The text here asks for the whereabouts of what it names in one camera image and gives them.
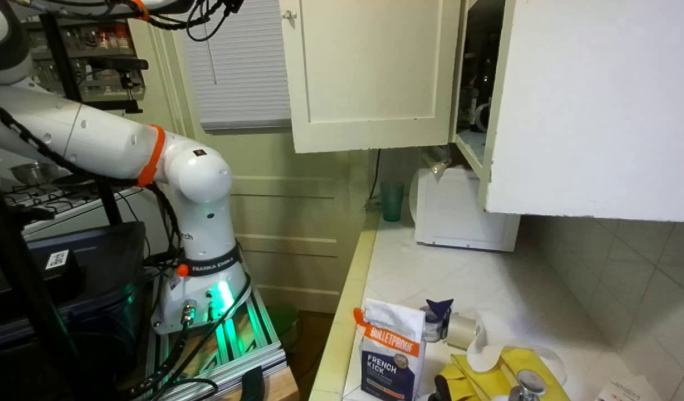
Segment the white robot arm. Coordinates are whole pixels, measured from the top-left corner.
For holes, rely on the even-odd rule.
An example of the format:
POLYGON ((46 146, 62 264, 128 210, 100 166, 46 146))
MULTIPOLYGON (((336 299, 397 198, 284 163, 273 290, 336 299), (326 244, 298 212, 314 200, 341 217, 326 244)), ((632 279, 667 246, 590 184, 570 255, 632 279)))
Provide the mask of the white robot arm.
POLYGON ((56 96, 30 80, 22 7, 0 0, 0 149, 175 192, 183 263, 163 285, 161 333, 228 320, 251 292, 229 213, 232 170, 188 136, 56 96))

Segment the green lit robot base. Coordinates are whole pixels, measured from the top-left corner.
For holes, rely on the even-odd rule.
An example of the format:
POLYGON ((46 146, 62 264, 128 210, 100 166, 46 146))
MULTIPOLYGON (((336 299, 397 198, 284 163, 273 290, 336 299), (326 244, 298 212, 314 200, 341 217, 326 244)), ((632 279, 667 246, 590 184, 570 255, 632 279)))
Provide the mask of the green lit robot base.
POLYGON ((180 332, 152 333, 146 389, 134 401, 266 399, 287 354, 260 294, 249 288, 229 310, 219 288, 210 308, 186 308, 180 332))

